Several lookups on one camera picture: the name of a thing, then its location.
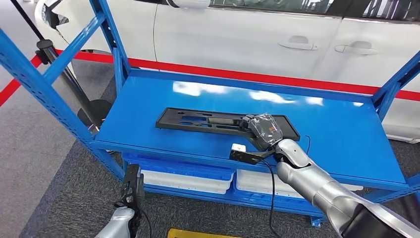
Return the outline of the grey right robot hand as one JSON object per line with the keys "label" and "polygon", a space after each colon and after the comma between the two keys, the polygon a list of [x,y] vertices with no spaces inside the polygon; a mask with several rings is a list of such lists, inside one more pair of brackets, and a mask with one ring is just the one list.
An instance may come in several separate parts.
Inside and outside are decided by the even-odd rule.
{"label": "grey right robot hand", "polygon": [[245,115],[240,126],[252,132],[249,141],[259,151],[266,151],[283,139],[283,132],[271,114]]}

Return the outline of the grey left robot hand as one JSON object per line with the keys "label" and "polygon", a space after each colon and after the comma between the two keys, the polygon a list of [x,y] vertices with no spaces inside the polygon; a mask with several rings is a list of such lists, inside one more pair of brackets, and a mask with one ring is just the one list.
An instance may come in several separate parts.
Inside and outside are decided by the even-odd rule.
{"label": "grey left robot hand", "polygon": [[121,202],[134,211],[141,210],[142,202],[145,198],[144,175],[141,167],[137,164],[130,164],[127,167],[122,186],[120,189]]}

